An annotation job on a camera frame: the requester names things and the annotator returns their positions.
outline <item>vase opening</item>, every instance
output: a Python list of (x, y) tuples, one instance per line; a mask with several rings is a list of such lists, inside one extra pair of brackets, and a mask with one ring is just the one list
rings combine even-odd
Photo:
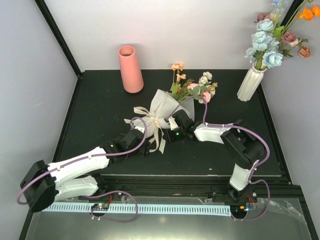
[(132, 46), (124, 46), (119, 50), (119, 54), (123, 57), (129, 57), (134, 53), (135, 49)]

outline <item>brown rose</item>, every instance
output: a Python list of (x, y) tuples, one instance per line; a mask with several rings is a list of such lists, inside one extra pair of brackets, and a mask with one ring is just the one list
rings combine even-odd
[(299, 43), (298, 37), (290, 31), (287, 31), (285, 34), (283, 34), (281, 36), (281, 40), (282, 42), (289, 44), (291, 47), (295, 47)]
[(302, 46), (298, 51), (298, 55), (300, 57), (303, 57), (304, 59), (310, 57), (310, 54), (310, 48), (308, 48), (307, 46)]
[(260, 21), (262, 21), (262, 20), (265, 20), (265, 19), (268, 19), (268, 18), (269, 18), (269, 15), (264, 14), (264, 13), (260, 13), (260, 14), (258, 15), (258, 18), (257, 18), (257, 20), (255, 21), (255, 23), (258, 23), (258, 22), (260, 22)]

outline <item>white vase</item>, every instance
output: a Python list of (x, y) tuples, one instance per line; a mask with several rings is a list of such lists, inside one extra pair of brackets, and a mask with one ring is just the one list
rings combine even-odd
[(246, 73), (244, 80), (237, 93), (238, 99), (241, 101), (249, 101), (264, 77), (265, 70), (257, 70), (255, 64)]

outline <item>black metal frame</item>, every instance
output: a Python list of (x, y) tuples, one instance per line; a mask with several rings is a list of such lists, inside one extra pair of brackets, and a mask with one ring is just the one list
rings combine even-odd
[[(62, 33), (60, 32), (53, 16), (50, 13), (48, 6), (46, 5), (44, 0), (34, 0), (40, 9), (44, 19), (46, 20), (48, 26), (50, 27), (53, 35), (55, 36), (56, 40), (58, 41), (63, 53), (65, 54), (67, 60), (69, 61), (74, 73), (78, 77), (77, 83), (72, 95), (71, 103), (66, 115), (66, 119), (63, 124), (63, 128), (59, 137), (59, 142), (56, 147), (56, 151), (54, 153), (53, 162), (57, 161), (60, 157), (62, 146), (64, 139), (66, 137), (66, 133), (68, 130), (68, 126), (70, 123), (70, 119), (72, 116), (72, 112), (77, 100), (77, 96), (79, 93), (80, 85), (82, 82), (82, 72), (78, 67), (76, 60), (74, 59)], [(292, 14), (296, 11), (296, 9), (300, 6), (303, 0), (294, 0), (291, 7), (289, 8), (284, 20), (282, 21), (281, 25), (285, 25), (289, 19), (291, 18)], [(283, 155), (283, 152), (280, 147), (279, 139), (277, 137), (276, 129), (273, 124), (273, 120), (268, 108), (268, 104), (263, 92), (261, 85), (257, 89), (260, 102), (262, 104), (264, 116), (269, 127), (270, 135), (272, 142), (275, 146), (275, 152), (279, 159), (279, 166), (281, 169), (282, 177), (266, 177), (265, 179), (268, 181), (271, 191), (272, 198), (298, 198), (305, 220), (307, 222), (307, 226), (313, 240), (318, 240), (318, 235), (316, 232), (316, 228), (313, 224), (311, 219), (311, 215), (301, 190), (300, 186), (291, 185), (291, 177), (288, 171), (288, 167)], [(122, 185), (123, 189), (135, 196), (172, 196), (174, 194), (182, 194), (188, 195), (195, 194), (197, 196), (206, 196), (210, 192), (212, 186), (225, 186), (228, 182), (228, 177), (220, 177), (219, 181), (213, 178), (189, 178), (189, 180), (182, 180), (179, 181), (177, 178), (173, 177), (165, 177), (165, 179), (158, 178), (155, 180), (154, 178), (144, 177), (143, 179), (139, 177), (130, 177), (128, 179), (119, 179), (114, 178), (112, 176), (105, 177), (105, 181), (108, 185)], [(264, 185), (256, 185), (255, 192), (259, 195), (259, 197), (265, 198), (267, 196), (267, 191)], [(33, 213), (28, 212), (27, 217), (25, 219), (21, 235), (19, 240), (26, 239), (28, 229), (32, 220)]]

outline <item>black pole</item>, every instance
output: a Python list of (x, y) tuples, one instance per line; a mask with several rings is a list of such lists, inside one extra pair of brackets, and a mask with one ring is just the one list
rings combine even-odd
[(44, 19), (46, 20), (47, 24), (49, 25), (56, 40), (58, 41), (64, 55), (68, 59), (75, 75), (78, 78), (80, 78), (82, 76), (82, 72), (81, 72), (80, 68), (78, 67), (78, 64), (77, 64), (74, 56), (72, 55), (64, 37), (62, 36), (62, 34), (61, 34), (61, 32), (60, 32), (60, 30), (54, 20), (54, 17), (51, 15), (51, 12), (50, 12), (47, 4), (45, 3), (45, 0), (34, 0), (34, 1), (38, 5), (38, 8), (40, 9)]
[(288, 12), (286, 13), (286, 15), (285, 15), (285, 17), (284, 17), (284, 19), (283, 19), (283, 21), (282, 21), (282, 23), (281, 23), (281, 26), (284, 26), (284, 25), (286, 25), (286, 24), (289, 22), (291, 16), (295, 13), (295, 11), (297, 10), (297, 8), (300, 6), (300, 4), (302, 4), (303, 1), (304, 1), (304, 0), (294, 0), (294, 1), (292, 2), (291, 6), (290, 6), (290, 8), (289, 8), (289, 10), (288, 10)]

